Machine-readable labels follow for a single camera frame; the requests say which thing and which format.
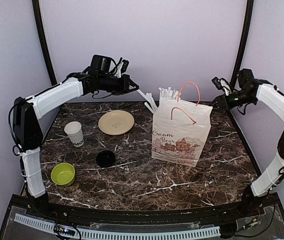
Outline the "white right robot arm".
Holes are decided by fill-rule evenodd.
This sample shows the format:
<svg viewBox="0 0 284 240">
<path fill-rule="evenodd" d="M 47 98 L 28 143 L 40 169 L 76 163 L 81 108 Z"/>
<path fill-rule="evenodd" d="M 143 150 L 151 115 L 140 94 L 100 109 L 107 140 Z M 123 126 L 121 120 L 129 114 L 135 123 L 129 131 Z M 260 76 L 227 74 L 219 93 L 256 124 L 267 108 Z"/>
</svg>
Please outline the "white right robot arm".
<svg viewBox="0 0 284 240">
<path fill-rule="evenodd" d="M 274 158 L 263 173 L 247 188 L 244 196 L 262 197 L 271 189 L 278 186 L 284 179 L 284 94 L 267 80 L 247 78 L 241 81 L 240 89 L 232 91 L 228 82 L 223 78 L 213 78 L 212 83 L 223 94 L 212 101 L 212 106 L 227 112 L 233 108 L 248 104 L 263 103 L 269 108 L 269 113 L 278 120 L 272 120 L 264 126 L 268 131 L 275 131 L 271 136 Z"/>
</svg>

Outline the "white paper cups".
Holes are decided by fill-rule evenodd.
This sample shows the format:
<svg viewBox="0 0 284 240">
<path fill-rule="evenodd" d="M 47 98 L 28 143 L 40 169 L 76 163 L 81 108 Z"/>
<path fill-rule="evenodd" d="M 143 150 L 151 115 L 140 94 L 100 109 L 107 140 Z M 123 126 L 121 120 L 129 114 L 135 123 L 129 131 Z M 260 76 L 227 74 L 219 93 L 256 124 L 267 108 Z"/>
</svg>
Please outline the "white paper cups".
<svg viewBox="0 0 284 240">
<path fill-rule="evenodd" d="M 82 125 L 78 121 L 69 122 L 64 127 L 64 132 L 67 134 L 70 139 L 72 145 L 74 147 L 81 147 L 84 145 L 84 136 L 82 131 Z"/>
</svg>

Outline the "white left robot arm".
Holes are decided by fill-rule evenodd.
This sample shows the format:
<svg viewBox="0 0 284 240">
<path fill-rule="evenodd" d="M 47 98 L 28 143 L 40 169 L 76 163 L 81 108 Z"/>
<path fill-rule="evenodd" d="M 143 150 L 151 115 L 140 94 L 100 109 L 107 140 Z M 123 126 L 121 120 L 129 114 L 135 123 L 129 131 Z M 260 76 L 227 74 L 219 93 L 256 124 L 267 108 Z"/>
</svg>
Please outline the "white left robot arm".
<svg viewBox="0 0 284 240">
<path fill-rule="evenodd" d="M 138 89 L 139 85 L 128 74 L 117 77 L 73 72 L 62 82 L 39 93 L 16 98 L 8 116 L 28 193 L 35 199 L 47 193 L 40 166 L 40 150 L 44 140 L 40 120 L 46 114 L 73 99 L 98 91 L 120 96 Z"/>
</svg>

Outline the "cream bear paper bag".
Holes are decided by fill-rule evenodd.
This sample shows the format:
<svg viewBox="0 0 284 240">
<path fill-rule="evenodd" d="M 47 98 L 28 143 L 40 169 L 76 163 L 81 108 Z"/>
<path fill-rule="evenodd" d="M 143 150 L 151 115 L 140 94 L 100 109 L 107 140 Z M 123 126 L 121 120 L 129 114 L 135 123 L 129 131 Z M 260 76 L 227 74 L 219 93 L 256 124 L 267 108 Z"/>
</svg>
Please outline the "cream bear paper bag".
<svg viewBox="0 0 284 240">
<path fill-rule="evenodd" d="M 196 103 L 183 100 L 182 90 L 188 84 L 196 86 L 191 81 L 184 83 L 177 100 L 169 98 L 170 87 L 160 88 L 159 106 L 152 121 L 151 157 L 195 167 L 211 130 L 213 108 L 200 104 L 198 88 Z"/>
</svg>

